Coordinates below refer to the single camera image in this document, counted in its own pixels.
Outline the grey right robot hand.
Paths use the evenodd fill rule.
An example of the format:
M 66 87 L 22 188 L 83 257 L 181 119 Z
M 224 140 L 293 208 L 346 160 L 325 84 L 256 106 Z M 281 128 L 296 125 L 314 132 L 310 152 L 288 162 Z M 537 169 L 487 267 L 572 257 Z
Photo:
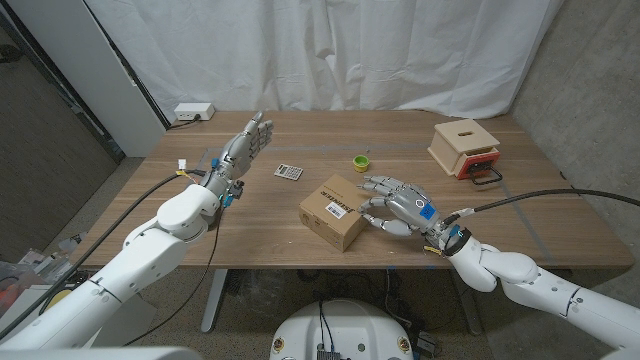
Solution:
M 419 232 L 434 247 L 444 247 L 446 225 L 425 190 L 388 176 L 365 176 L 359 189 L 376 192 L 358 207 L 358 213 L 372 226 L 398 236 Z M 395 219 L 385 220 L 369 213 L 374 207 L 386 207 Z

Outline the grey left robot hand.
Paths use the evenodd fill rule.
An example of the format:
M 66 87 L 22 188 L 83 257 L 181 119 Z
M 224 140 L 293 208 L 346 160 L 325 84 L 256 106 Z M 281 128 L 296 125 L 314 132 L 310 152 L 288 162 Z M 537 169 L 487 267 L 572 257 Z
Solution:
M 246 174 L 252 161 L 271 142 L 273 122 L 263 120 L 264 113 L 257 112 L 239 132 L 223 147 L 216 167 L 206 173 L 200 185 L 214 193 L 226 193 L 233 183 Z

